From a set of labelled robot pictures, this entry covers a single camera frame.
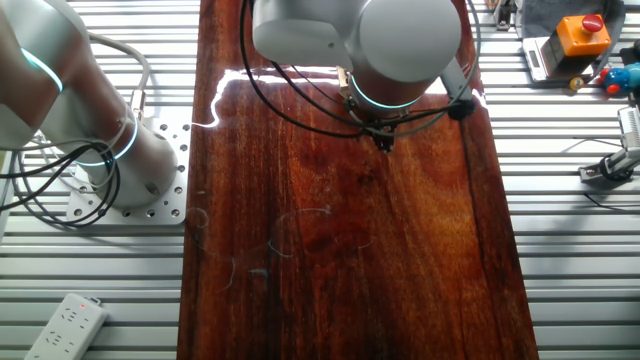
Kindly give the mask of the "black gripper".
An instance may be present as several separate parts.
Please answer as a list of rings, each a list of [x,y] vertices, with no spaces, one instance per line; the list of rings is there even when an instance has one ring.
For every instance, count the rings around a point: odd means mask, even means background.
[[[363,123],[371,125],[364,133],[370,136],[379,151],[383,151],[385,154],[390,153],[394,149],[395,144],[395,130],[397,125],[385,125],[386,120],[380,119],[374,115],[366,113],[363,118]]]

